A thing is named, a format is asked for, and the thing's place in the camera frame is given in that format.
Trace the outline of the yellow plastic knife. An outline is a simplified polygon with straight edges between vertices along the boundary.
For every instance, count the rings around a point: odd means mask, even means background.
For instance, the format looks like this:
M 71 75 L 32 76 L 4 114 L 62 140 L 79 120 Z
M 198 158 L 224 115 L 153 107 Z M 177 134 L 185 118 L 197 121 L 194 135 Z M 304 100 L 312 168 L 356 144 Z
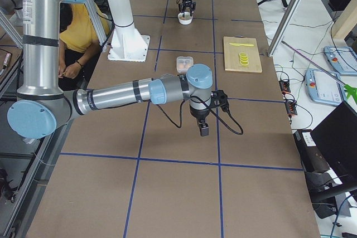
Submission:
M 244 47 L 254 47 L 253 43 L 234 43 L 234 42 L 230 42 L 229 45 L 231 46 L 236 46 L 236 47 L 240 47 L 240 46 L 244 46 Z

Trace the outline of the white bowl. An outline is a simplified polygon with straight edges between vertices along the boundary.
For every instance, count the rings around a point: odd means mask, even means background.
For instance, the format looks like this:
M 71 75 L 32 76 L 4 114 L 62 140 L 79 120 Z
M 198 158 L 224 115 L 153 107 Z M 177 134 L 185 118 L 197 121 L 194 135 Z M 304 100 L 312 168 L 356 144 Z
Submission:
M 189 25 L 193 20 L 193 16 L 190 12 L 180 12 L 177 18 L 181 25 Z

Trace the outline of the blue teach pendant far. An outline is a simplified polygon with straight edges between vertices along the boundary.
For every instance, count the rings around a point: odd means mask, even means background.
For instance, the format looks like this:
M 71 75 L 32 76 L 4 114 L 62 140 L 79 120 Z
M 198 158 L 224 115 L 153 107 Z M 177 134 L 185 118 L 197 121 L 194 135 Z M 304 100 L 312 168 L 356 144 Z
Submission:
M 325 46 L 324 54 L 340 75 L 356 76 L 356 53 L 351 47 Z

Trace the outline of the blue teach pendant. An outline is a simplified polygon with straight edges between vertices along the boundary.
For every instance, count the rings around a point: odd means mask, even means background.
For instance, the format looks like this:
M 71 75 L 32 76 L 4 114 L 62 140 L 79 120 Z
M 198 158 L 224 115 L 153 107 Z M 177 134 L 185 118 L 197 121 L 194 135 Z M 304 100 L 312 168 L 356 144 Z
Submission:
M 316 103 L 338 106 L 347 101 L 343 86 L 319 69 L 307 69 L 305 82 L 311 100 Z
M 351 47 L 325 46 L 324 54 L 340 75 L 356 76 L 356 53 Z

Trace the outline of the black monitor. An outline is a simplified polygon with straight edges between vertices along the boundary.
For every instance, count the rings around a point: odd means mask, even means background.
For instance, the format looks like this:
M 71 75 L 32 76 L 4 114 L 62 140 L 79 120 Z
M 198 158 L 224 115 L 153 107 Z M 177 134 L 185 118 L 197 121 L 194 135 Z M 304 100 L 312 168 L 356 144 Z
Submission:
M 312 130 L 311 136 L 342 182 L 356 181 L 356 111 L 343 101 Z

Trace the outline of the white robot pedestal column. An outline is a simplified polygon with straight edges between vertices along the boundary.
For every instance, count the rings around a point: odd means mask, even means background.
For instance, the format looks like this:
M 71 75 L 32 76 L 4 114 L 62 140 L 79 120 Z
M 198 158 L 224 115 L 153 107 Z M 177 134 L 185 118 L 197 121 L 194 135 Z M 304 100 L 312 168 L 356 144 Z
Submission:
M 108 4 L 114 26 L 108 59 L 144 62 L 150 37 L 136 29 L 130 0 L 108 0 Z

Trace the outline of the wooden cutting board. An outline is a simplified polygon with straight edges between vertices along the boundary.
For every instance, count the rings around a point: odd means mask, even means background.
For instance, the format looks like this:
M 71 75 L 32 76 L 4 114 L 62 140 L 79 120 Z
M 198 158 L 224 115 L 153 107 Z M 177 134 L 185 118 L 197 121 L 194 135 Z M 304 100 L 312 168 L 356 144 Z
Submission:
M 225 36 L 223 49 L 225 71 L 262 73 L 256 39 Z

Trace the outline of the blue teach pendant near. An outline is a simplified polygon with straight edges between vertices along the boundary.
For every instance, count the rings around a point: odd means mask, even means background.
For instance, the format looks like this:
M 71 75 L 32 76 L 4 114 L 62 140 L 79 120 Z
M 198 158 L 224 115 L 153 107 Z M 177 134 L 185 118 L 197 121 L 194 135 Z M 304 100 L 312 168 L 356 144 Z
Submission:
M 311 100 L 316 103 L 338 106 L 347 101 L 343 86 L 319 69 L 307 69 L 305 82 Z

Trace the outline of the person in yellow shirt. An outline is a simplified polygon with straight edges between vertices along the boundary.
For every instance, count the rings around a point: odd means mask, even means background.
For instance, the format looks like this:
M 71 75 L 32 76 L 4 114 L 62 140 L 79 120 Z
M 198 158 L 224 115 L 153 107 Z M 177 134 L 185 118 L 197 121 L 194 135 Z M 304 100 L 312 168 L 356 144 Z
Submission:
M 84 79 L 89 81 L 101 45 L 84 4 L 60 4 L 58 82 L 63 91 L 75 90 Z

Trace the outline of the aluminium frame post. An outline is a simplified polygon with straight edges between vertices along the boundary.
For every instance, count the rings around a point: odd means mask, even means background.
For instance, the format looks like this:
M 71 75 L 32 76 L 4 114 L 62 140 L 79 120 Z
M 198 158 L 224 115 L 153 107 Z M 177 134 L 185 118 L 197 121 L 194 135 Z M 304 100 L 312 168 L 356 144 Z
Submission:
M 301 0 L 291 0 L 290 3 L 288 4 L 288 7 L 282 17 L 281 22 L 278 25 L 278 28 L 274 34 L 273 40 L 269 46 L 269 49 L 267 52 L 268 57 L 273 56 L 277 46 L 281 43 L 284 33 L 285 33 L 287 27 L 289 26 L 289 23 L 290 23 L 300 2 L 301 2 Z

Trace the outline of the lemon slices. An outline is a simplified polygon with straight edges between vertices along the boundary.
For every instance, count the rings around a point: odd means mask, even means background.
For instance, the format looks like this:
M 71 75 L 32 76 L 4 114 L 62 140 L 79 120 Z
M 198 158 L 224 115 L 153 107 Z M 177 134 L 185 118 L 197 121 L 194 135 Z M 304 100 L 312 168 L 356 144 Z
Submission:
M 249 56 L 245 52 L 239 53 L 239 63 L 244 67 L 249 65 Z

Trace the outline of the clear plastic egg carton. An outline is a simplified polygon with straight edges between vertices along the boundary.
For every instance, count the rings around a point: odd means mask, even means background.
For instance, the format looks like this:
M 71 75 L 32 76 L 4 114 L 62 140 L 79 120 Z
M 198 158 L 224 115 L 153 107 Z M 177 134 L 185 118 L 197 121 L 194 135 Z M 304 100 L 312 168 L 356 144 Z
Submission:
M 180 70 L 178 68 L 179 64 L 184 64 L 185 68 Z M 194 59 L 191 56 L 178 56 L 176 58 L 176 70 L 178 73 L 186 73 L 188 69 L 194 64 Z

